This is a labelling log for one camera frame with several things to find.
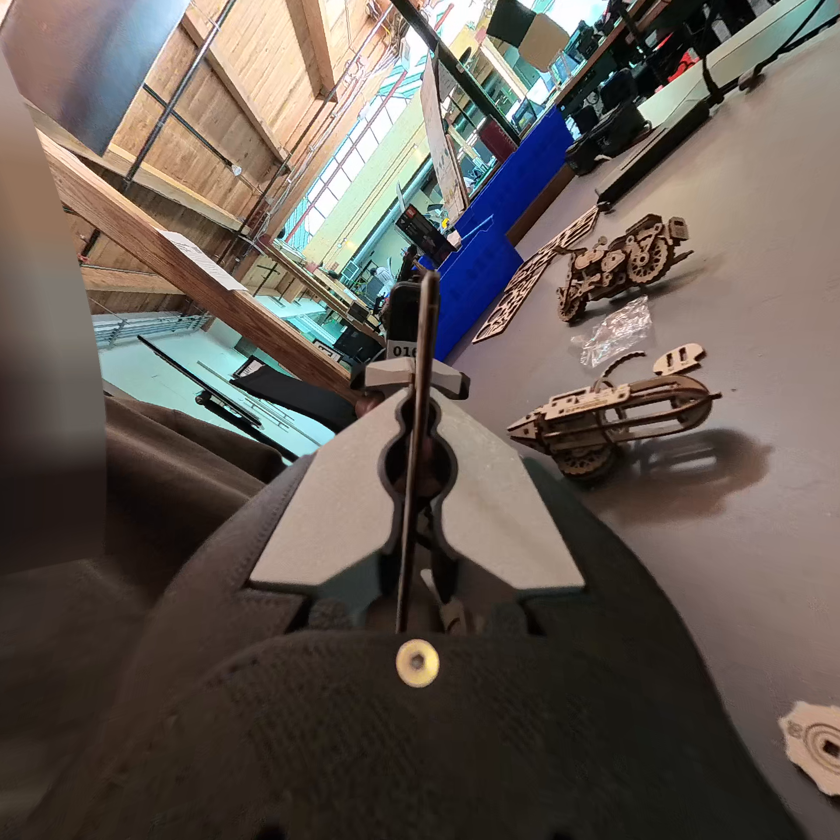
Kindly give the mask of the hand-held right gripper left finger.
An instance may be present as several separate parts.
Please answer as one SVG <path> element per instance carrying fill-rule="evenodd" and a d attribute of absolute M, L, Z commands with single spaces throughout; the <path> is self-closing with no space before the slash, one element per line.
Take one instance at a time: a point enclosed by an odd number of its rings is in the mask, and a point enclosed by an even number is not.
<path fill-rule="evenodd" d="M 407 397 L 393 394 L 314 454 L 250 573 L 254 587 L 333 599 L 349 614 L 382 596 L 401 506 L 385 456 L 405 433 Z"/>

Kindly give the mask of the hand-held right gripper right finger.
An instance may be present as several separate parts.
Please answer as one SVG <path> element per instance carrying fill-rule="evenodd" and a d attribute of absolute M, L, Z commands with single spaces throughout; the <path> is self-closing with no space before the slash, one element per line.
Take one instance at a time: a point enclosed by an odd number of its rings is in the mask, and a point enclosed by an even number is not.
<path fill-rule="evenodd" d="M 584 577 L 518 452 L 446 396 L 430 436 L 450 476 L 432 502 L 432 581 L 443 603 L 489 611 L 504 602 L 581 592 Z"/>

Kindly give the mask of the laser-cut plywood parts sheet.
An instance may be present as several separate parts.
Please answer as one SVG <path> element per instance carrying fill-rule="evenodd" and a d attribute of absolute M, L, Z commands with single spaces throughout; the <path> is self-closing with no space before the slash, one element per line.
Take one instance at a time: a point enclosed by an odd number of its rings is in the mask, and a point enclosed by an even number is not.
<path fill-rule="evenodd" d="M 395 631 L 406 630 L 415 549 L 417 545 L 418 491 L 428 432 L 434 346 L 439 313 L 439 274 L 428 272 L 421 283 L 417 326 L 417 349 L 413 374 L 413 423 L 406 453 L 406 476 L 401 534 L 401 568 L 397 586 Z"/>

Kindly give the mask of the grey desk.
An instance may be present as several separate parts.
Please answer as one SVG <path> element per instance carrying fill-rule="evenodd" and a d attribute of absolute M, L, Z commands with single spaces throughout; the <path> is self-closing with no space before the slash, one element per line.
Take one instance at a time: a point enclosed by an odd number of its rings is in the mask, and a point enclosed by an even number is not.
<path fill-rule="evenodd" d="M 838 58 L 835 24 L 777 59 L 581 241 L 648 212 L 688 222 L 694 254 L 649 293 L 647 361 L 700 343 L 723 397 L 583 497 L 675 603 L 810 838 L 838 838 L 838 806 L 778 718 L 838 704 Z"/>

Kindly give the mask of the black product box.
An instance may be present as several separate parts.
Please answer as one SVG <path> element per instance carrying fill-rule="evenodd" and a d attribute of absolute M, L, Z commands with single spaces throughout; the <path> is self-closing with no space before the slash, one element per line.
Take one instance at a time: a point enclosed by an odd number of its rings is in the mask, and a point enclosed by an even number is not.
<path fill-rule="evenodd" d="M 440 268 L 456 250 L 432 222 L 412 204 L 406 205 L 396 219 L 395 226 L 427 257 L 433 268 Z"/>

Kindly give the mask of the flat plywood parts sheet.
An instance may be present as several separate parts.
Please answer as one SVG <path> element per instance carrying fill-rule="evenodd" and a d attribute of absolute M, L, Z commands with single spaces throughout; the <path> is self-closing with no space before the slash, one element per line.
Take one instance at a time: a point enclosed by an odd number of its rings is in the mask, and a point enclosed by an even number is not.
<path fill-rule="evenodd" d="M 492 339 L 506 331 L 545 270 L 557 257 L 572 253 L 572 246 L 593 230 L 600 212 L 598 204 L 593 205 L 523 262 L 507 284 L 498 304 L 471 340 L 472 344 Z"/>

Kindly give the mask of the blue plastic bin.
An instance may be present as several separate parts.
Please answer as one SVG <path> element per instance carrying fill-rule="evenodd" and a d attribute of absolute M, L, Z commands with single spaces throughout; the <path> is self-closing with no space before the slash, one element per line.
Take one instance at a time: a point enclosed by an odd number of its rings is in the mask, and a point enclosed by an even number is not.
<path fill-rule="evenodd" d="M 435 358 L 450 351 L 503 292 L 523 260 L 516 245 L 574 176 L 561 110 L 546 111 L 458 220 L 462 245 L 441 266 Z"/>

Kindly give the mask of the partly built wooden model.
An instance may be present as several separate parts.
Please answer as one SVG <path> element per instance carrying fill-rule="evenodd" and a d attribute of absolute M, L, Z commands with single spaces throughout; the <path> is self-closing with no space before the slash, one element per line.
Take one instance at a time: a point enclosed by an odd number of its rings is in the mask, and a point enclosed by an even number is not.
<path fill-rule="evenodd" d="M 551 457 L 579 482 L 605 477 L 627 445 L 688 432 L 706 422 L 720 392 L 690 375 L 614 383 L 620 366 L 646 356 L 623 354 L 591 384 L 558 395 L 507 428 L 514 443 Z"/>

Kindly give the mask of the clear plastic bag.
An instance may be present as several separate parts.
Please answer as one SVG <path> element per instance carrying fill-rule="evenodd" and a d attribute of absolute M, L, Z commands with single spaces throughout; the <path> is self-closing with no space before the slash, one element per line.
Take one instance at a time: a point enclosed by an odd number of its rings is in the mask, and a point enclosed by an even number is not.
<path fill-rule="evenodd" d="M 570 340 L 569 354 L 584 368 L 596 370 L 651 339 L 653 320 L 648 297 L 633 299 L 598 322 L 586 334 Z"/>

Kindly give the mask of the white sign board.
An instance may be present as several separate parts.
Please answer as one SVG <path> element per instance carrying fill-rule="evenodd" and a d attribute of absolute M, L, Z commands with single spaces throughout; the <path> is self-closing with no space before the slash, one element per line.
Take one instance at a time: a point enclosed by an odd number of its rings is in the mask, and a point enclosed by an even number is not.
<path fill-rule="evenodd" d="M 419 98 L 437 184 L 449 222 L 454 224 L 467 209 L 469 198 L 454 147 L 444 125 L 438 88 L 438 60 L 433 52 L 427 54 Z"/>

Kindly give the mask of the wooden motorcycle model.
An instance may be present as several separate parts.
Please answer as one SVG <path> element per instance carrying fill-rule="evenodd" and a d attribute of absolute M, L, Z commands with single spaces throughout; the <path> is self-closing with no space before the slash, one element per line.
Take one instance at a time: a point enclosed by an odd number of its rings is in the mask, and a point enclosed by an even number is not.
<path fill-rule="evenodd" d="M 570 263 L 565 286 L 558 289 L 560 320 L 578 322 L 589 302 L 661 280 L 691 255 L 691 250 L 676 253 L 689 236 L 683 217 L 648 214 L 613 240 L 600 237 L 591 248 L 563 248 Z"/>

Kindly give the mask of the white paper notice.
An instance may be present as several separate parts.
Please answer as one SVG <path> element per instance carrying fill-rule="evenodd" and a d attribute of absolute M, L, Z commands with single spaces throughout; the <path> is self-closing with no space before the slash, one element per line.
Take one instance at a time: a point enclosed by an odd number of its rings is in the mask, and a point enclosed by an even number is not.
<path fill-rule="evenodd" d="M 190 239 L 183 236 L 182 234 L 162 229 L 159 229 L 158 233 L 161 234 L 168 241 L 170 241 L 174 247 L 178 248 L 178 250 L 186 258 L 191 260 L 191 262 L 195 266 L 205 271 L 211 278 L 213 278 L 216 281 L 216 283 L 220 287 L 226 289 L 227 291 L 243 291 L 246 294 L 249 294 L 245 286 L 238 282 L 224 268 L 222 268 L 212 259 L 210 259 Z"/>

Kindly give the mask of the slotted rounded wooden piece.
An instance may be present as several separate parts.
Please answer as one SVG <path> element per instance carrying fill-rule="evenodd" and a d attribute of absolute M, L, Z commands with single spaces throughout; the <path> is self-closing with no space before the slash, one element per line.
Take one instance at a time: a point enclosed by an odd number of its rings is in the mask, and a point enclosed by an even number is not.
<path fill-rule="evenodd" d="M 684 374 L 700 368 L 707 352 L 699 343 L 684 343 L 663 353 L 653 366 L 657 376 Z"/>

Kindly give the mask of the black bag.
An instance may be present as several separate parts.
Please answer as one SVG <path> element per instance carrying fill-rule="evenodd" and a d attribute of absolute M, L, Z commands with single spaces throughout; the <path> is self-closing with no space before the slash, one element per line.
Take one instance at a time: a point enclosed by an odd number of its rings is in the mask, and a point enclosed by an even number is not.
<path fill-rule="evenodd" d="M 648 136 L 653 124 L 632 101 L 616 105 L 598 122 L 588 118 L 589 130 L 573 142 L 565 152 L 564 162 L 578 176 L 587 175 L 601 163 L 615 159 Z"/>

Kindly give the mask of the long black box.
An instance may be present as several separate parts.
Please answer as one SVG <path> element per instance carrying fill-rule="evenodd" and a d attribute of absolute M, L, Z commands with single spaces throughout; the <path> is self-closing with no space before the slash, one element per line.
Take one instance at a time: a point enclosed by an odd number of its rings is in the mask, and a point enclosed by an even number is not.
<path fill-rule="evenodd" d="M 607 212 L 710 117 L 705 98 L 682 103 L 595 188 L 596 205 Z"/>

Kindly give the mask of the round wooden gear piece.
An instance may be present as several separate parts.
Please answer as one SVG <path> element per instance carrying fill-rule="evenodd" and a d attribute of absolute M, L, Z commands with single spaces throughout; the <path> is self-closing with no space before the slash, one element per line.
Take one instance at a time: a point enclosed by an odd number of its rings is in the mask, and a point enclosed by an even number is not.
<path fill-rule="evenodd" d="M 779 719 L 789 761 L 823 794 L 839 796 L 839 707 L 804 700 Z"/>

